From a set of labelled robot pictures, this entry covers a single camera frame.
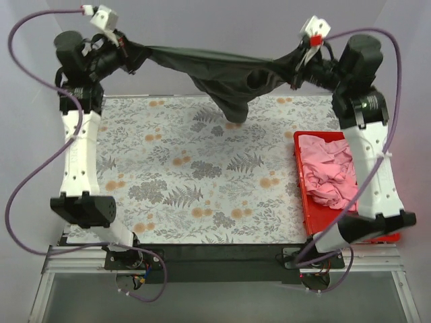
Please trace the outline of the dark grey t shirt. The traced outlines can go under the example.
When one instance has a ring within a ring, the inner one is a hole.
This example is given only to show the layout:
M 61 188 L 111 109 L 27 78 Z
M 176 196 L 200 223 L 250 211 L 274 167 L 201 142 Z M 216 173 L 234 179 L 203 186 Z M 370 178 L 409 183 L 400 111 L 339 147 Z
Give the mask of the dark grey t shirt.
M 206 93 L 226 119 L 235 124 L 247 120 L 251 100 L 285 83 L 291 84 L 302 58 L 299 48 L 278 59 L 264 59 L 198 48 L 146 46 L 128 40 L 124 43 L 139 62 L 149 59 L 187 74 L 196 88 Z

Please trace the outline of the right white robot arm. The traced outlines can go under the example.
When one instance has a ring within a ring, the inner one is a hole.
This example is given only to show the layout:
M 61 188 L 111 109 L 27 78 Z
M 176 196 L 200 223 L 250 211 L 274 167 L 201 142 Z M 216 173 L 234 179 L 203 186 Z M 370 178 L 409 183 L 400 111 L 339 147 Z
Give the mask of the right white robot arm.
M 295 74 L 293 85 L 307 81 L 332 93 L 332 109 L 350 147 L 358 192 L 352 198 L 356 214 L 346 207 L 324 231 L 310 236 L 298 259 L 312 267 L 323 266 L 329 254 L 350 244 L 412 227 L 416 214 L 406 211 L 399 198 L 389 147 L 399 106 L 390 113 L 385 97 L 373 85 L 383 61 L 380 41 L 372 28 L 350 31 L 336 61 L 320 57 Z

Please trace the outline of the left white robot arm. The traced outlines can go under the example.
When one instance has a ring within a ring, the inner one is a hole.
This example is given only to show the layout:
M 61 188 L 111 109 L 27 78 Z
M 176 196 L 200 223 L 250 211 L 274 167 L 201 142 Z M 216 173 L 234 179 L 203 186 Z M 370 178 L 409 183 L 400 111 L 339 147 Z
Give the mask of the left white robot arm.
M 59 110 L 70 146 L 60 193 L 50 206 L 69 224 L 94 232 L 109 250 L 121 251 L 120 261 L 135 269 L 142 264 L 143 252 L 133 246 L 135 234 L 116 218 L 115 199 L 100 193 L 96 144 L 104 96 L 100 82 L 118 69 L 133 74 L 147 59 L 147 52 L 118 30 L 113 36 L 110 40 L 97 34 L 86 40 L 79 32 L 66 31 L 54 40 L 61 63 L 55 81 L 61 88 Z

